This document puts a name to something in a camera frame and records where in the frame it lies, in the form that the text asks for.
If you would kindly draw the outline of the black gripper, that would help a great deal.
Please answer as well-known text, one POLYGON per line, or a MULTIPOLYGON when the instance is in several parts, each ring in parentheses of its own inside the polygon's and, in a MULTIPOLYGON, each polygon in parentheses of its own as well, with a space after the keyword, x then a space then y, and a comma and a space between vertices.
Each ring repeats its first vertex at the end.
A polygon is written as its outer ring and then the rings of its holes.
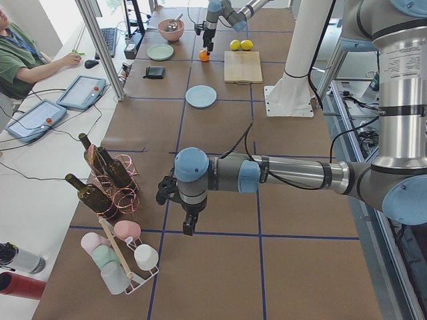
POLYGON ((207 55, 210 55, 214 48, 213 38, 216 34, 216 24, 211 22, 196 23, 194 30, 196 35, 203 32, 203 46, 207 49, 207 55))
POLYGON ((198 215, 204 210, 204 192, 196 196, 184 195, 179 191, 177 178, 173 176, 173 169, 159 182, 155 200, 164 205, 167 200, 179 203, 186 217, 183 222, 183 234, 192 236, 195 232, 198 215))

